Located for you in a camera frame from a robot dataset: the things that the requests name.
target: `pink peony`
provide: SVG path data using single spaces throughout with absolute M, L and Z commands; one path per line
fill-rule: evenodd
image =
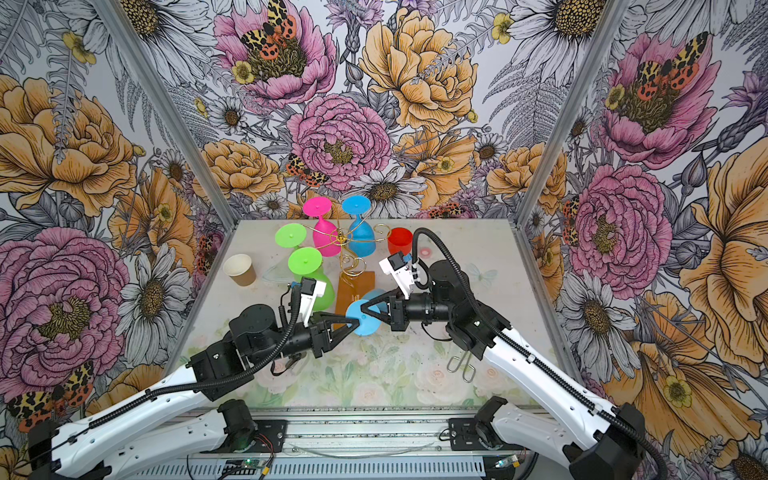
M 579 196 L 574 270 L 610 284 L 616 298 L 642 293 L 670 252 L 672 227 L 663 212 L 664 192 L 656 177 L 638 165 L 599 167 Z
M 48 228 L 0 246 L 0 393 L 51 391 L 88 360 L 111 368 L 128 268 L 80 230 Z
M 326 187 L 350 189 L 371 170 L 389 163 L 391 146 L 384 121 L 375 110 L 360 107 L 337 94 L 318 97 L 286 124 L 293 136 L 293 153 L 307 168 L 330 177 Z
M 672 37 L 659 43 L 658 37 L 640 35 L 618 63 L 608 84 L 611 91 L 605 110 L 591 129 L 596 142 L 615 151 L 628 162 L 643 162 L 651 170 L 671 164 L 700 137 L 717 111 L 707 108 L 712 97 L 720 62 L 710 65 L 712 35 L 698 59 L 699 71 L 680 90 L 660 88 L 648 101 L 637 96 L 641 86 L 637 67 L 644 61 L 663 65 L 675 58 L 684 44 L 672 45 Z
M 233 71 L 232 85 L 244 88 L 244 104 L 258 113 L 288 104 L 308 101 L 333 87 L 336 80 L 336 45 L 329 33 L 323 37 L 306 7 L 301 13 L 286 0 L 288 15 L 296 19 L 296 38 L 280 47 L 277 59 L 264 60 L 252 54 L 240 37 L 252 30 L 263 30 L 267 8 L 255 13 L 250 7 L 245 16 L 232 12 L 232 17 L 218 15 L 214 19 L 216 48 L 221 67 Z

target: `pink wine glass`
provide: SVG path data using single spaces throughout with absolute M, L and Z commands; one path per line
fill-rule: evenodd
M 320 250 L 324 257 L 334 257 L 341 253 L 337 237 L 339 231 L 323 215 L 331 211 L 333 204 L 331 200 L 325 197 L 310 198 L 304 203 L 304 213 L 308 217 L 317 217 L 315 231 L 312 232 L 312 240 L 315 242 L 315 248 Z

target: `butterfly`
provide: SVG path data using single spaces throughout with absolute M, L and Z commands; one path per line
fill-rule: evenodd
M 496 280 L 498 270 L 489 270 L 487 272 L 481 272 L 480 269 L 474 263 L 467 265 L 467 274 L 469 278 L 475 282 L 479 282 L 485 288 L 489 289 L 493 285 L 493 281 Z
M 270 0 L 266 7 L 266 19 L 261 30 L 247 31 L 240 37 L 251 54 L 264 60 L 274 60 L 280 55 L 278 47 L 285 47 L 296 37 L 296 18 L 288 15 L 285 0 Z
M 576 215 L 578 215 L 578 200 L 569 200 L 563 205 L 565 224 L 563 226 L 563 241 L 566 245 L 578 247 L 578 232 L 576 231 Z
M 675 58 L 658 64 L 655 61 L 644 61 L 637 66 L 637 80 L 640 87 L 637 97 L 642 101 L 650 101 L 656 93 L 665 95 L 668 89 L 682 90 L 699 73 L 699 58 L 707 47 L 709 32 L 702 31 L 696 38 L 685 44 Z
M 94 363 L 87 361 L 74 369 L 66 382 L 52 392 L 27 392 L 8 402 L 8 412 L 18 419 L 18 430 L 29 431 L 51 417 L 60 419 L 71 415 L 85 404 L 94 389 Z
M 324 185 L 330 177 L 323 172 L 310 170 L 304 161 L 295 154 L 291 154 L 286 165 L 286 172 L 289 175 L 298 177 L 308 187 L 319 187 Z

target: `white daisy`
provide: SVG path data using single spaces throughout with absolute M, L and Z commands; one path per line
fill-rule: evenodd
M 525 233 L 528 238 L 536 238 L 544 232 L 544 225 L 547 223 L 547 215 L 541 205 L 536 204 L 531 211 L 531 216 L 525 222 Z
M 508 0 L 514 20 L 508 33 L 517 40 L 512 64 L 527 61 L 525 75 L 542 67 L 542 78 L 554 75 L 559 87 L 568 83 L 587 54 L 589 41 L 598 26 L 606 0 Z M 626 48 L 622 38 L 637 33 L 642 8 L 630 8 L 621 24 L 621 34 L 612 51 Z
M 187 162 L 178 150 L 168 149 L 157 159 L 157 165 L 171 183 L 181 190 L 190 179 L 192 172 L 187 169 Z
M 726 468 L 717 472 L 718 480 L 752 480 L 768 478 L 768 441 L 765 436 L 757 440 L 750 435 L 737 443 L 739 456 Z
M 208 121 L 227 134 L 239 134 L 248 123 L 245 119 L 243 102 L 235 97 L 223 97 L 208 104 Z
M 284 219 L 288 215 L 288 200 L 275 192 L 264 194 L 256 200 L 256 208 L 272 220 Z
M 427 188 L 424 177 L 403 178 L 406 168 L 394 167 L 386 175 L 379 170 L 371 170 L 359 180 L 349 182 L 352 190 L 348 197 L 364 195 L 371 200 L 373 218 L 409 218 L 416 215 L 422 207 L 422 195 L 414 195 Z
M 601 382 L 620 378 L 611 361 L 611 354 L 627 376 L 634 378 L 640 359 L 624 339 L 623 331 L 633 330 L 634 318 L 623 310 L 611 307 L 614 294 L 610 285 L 585 270 L 582 279 L 575 273 L 565 275 L 556 310 L 561 325 L 568 332 L 568 341 L 576 345 L 582 366 Z
M 507 152 L 508 147 L 507 142 L 499 134 L 482 134 L 475 142 L 475 151 L 483 163 L 497 161 L 502 154 Z
M 94 2 L 60 0 L 58 8 L 69 19 L 69 28 L 83 37 L 86 50 L 107 52 L 114 76 L 123 78 L 125 60 L 114 39 L 98 17 Z M 202 0 L 121 0 L 128 19 L 151 54 L 161 77 L 172 86 L 191 78 L 204 78 L 210 63 L 206 47 L 216 38 L 206 33 L 211 24 L 208 4 Z
M 755 0 L 654 0 L 645 8 L 650 15 L 645 30 L 659 32 L 660 41 L 672 35 L 673 45 L 708 31 L 717 35 L 730 19 L 741 23 L 755 9 Z
M 125 357 L 134 366 L 167 359 L 168 340 L 176 337 L 184 319 L 181 313 L 190 300 L 190 274 L 176 249 L 163 243 L 154 265 L 147 254 L 136 262 L 138 284 L 129 283 L 120 292 L 120 323 L 116 335 L 125 334 Z

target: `black bracket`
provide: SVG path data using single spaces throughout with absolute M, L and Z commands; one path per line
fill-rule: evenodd
M 468 452 L 471 450 L 522 450 L 520 445 L 501 442 L 493 448 L 480 439 L 477 433 L 476 419 L 448 419 L 451 450 L 453 452 Z

